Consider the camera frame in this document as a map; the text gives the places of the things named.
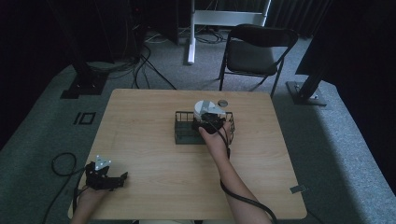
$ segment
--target human hand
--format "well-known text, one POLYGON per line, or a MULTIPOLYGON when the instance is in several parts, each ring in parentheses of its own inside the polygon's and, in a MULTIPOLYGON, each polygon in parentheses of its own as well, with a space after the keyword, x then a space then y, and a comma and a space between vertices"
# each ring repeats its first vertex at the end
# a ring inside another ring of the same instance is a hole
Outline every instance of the human hand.
POLYGON ((108 189, 95 190, 85 186, 78 196, 78 205, 70 223, 88 223, 91 215, 108 193, 108 189))
MULTIPOLYGON (((209 153, 215 162, 228 160, 227 146, 219 133, 210 134, 202 127, 199 127, 198 131, 204 138, 206 146, 209 149, 209 153)), ((230 142, 231 122, 224 122, 223 128, 219 129, 219 132, 224 136, 224 138, 226 138, 225 140, 227 142, 230 142)))

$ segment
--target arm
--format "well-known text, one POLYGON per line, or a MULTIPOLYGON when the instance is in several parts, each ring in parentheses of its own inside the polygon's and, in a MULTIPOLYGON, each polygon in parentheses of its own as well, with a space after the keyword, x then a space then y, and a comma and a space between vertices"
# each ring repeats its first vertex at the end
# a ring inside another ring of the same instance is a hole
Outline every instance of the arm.
POLYGON ((106 189, 91 189, 87 187, 78 197, 78 206, 70 221, 71 224, 86 224, 102 199, 107 195, 106 189))
MULTIPOLYGON (((225 135, 226 133, 223 129, 221 129, 220 132, 224 137, 227 136, 227 138, 230 139, 230 122, 225 122, 223 127, 227 131, 227 135, 225 135)), ((256 197, 244 184, 238 173, 233 168, 233 165, 230 163, 227 157, 226 146, 219 134, 209 134, 203 128, 199 128, 199 132, 205 139, 209 153, 218 167, 220 179, 224 186, 233 193, 257 202, 258 200, 256 197)), ((260 208, 249 203, 239 201, 228 194, 226 194, 226 198, 236 223, 271 223, 268 215, 260 208)))

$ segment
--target white object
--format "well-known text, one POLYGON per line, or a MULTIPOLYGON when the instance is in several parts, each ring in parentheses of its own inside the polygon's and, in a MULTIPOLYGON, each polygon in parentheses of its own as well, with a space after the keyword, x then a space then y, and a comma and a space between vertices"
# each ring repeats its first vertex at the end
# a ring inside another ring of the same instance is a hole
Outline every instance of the white object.
POLYGON ((201 115, 204 113, 210 114, 225 114, 225 111, 216 106, 213 102, 202 100, 198 101, 194 107, 194 115, 198 120, 201 120, 201 115))
POLYGON ((98 171, 108 165, 110 165, 111 161, 106 161, 99 155, 96 156, 96 162, 95 162, 95 171, 98 171))

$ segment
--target chair backrest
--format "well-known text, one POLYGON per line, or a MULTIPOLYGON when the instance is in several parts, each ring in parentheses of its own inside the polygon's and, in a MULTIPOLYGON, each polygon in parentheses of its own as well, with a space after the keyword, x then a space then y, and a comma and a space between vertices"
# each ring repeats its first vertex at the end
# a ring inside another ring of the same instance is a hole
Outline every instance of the chair backrest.
POLYGON ((235 26, 228 34, 227 43, 232 38, 238 38, 262 48, 287 47, 291 48, 298 40, 298 35, 290 29, 262 27, 252 24, 235 26))

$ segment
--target black mesh basket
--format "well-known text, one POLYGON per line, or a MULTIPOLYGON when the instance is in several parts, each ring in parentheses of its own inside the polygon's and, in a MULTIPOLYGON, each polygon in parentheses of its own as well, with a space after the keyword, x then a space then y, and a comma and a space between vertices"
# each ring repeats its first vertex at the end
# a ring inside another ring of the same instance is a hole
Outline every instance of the black mesh basket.
MULTIPOLYGON (((224 115, 219 115, 220 119, 225 119, 231 122, 231 139, 233 141, 233 131, 235 126, 233 124, 233 113, 226 112, 224 115)), ((177 111, 175 114, 175 141, 178 145, 204 145, 205 141, 199 132, 192 128, 195 116, 193 112, 177 111)))

